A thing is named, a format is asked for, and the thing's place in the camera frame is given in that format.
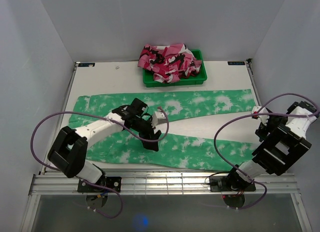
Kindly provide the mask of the green white tie-dye trousers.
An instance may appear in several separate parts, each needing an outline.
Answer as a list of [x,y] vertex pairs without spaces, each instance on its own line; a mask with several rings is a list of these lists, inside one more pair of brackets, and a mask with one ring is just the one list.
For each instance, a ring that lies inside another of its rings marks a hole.
[[[148,112],[162,107],[171,122],[207,115],[248,112],[255,105],[246,90],[182,91],[158,93],[120,93],[78,97],[68,124],[71,128],[88,125],[97,116],[130,104],[135,98],[145,102]],[[111,135],[87,151],[87,159],[112,164],[151,164],[174,168],[229,170],[252,158],[255,145],[169,133],[157,152],[146,150],[129,132]]]

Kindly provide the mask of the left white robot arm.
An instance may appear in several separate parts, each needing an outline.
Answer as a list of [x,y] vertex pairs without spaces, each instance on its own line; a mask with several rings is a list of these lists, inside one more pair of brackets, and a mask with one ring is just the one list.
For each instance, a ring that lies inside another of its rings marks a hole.
[[88,125],[72,129],[63,127],[49,153],[48,160],[66,177],[84,179],[94,191],[102,191],[106,186],[106,176],[102,169],[86,159],[87,150],[103,139],[124,130],[137,132],[137,138],[147,150],[158,151],[161,131],[159,123],[167,122],[162,109],[143,118],[147,104],[135,98],[131,104],[113,109],[102,119]]

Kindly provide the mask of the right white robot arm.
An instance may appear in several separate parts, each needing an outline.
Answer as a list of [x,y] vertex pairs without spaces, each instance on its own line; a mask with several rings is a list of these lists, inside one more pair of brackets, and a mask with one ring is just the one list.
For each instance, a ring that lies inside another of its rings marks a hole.
[[319,114],[312,115],[316,108],[308,102],[294,102],[288,109],[288,115],[259,115],[271,110],[255,106],[253,119],[259,119],[260,125],[255,131],[260,145],[252,153],[253,158],[243,162],[237,170],[233,168],[224,179],[230,190],[246,190],[251,180],[261,174],[282,175],[295,164],[312,146],[306,139],[309,126]]

